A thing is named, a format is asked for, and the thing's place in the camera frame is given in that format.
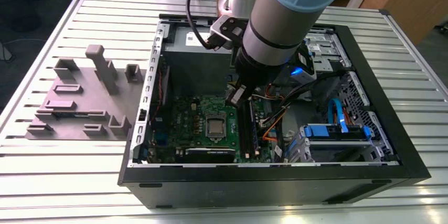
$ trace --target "aluminum extrusion table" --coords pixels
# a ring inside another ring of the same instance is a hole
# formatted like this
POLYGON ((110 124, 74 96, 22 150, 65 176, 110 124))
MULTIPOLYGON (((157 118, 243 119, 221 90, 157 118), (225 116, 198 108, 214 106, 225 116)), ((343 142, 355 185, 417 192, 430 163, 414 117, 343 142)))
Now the aluminum extrusion table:
MULTIPOLYGON (((71 223, 443 223, 448 219, 448 92, 390 16, 327 8, 319 22, 347 25, 398 112, 433 178, 353 205, 149 210, 118 186, 125 142, 37 141, 26 128, 45 100, 59 58, 94 67, 102 44, 117 68, 149 66, 161 13, 186 0, 74 0, 0 116, 0 222, 71 223)), ((193 1, 217 15, 215 0, 193 1)))

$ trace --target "motherboard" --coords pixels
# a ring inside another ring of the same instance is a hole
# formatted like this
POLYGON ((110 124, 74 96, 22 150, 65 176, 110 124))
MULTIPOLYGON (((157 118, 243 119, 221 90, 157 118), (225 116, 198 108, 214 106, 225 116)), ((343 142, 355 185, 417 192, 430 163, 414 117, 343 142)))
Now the motherboard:
POLYGON ((173 119, 170 129, 155 131, 158 163, 189 162, 183 157, 193 154, 203 163, 219 162, 222 159, 231 163, 265 162, 271 159, 271 147, 261 146, 258 136, 258 123, 266 116, 263 101, 254 99, 251 102, 251 118, 254 124, 247 123, 250 129, 242 125, 235 107, 226 105, 226 98, 205 95, 194 97, 177 97, 173 106, 173 119), (257 139, 258 155, 250 155, 246 146, 257 139))

